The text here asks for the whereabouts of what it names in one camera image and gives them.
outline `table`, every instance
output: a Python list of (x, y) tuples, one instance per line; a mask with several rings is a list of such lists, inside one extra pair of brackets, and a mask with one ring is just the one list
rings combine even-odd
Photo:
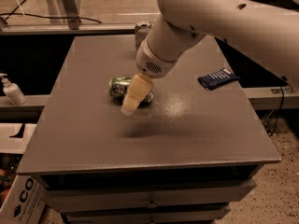
[(206, 36), (154, 80), (131, 117), (109, 95), (131, 77), (133, 35), (76, 37), (18, 169), (76, 223), (211, 223), (280, 161), (238, 82), (206, 91), (199, 76), (229, 64)]

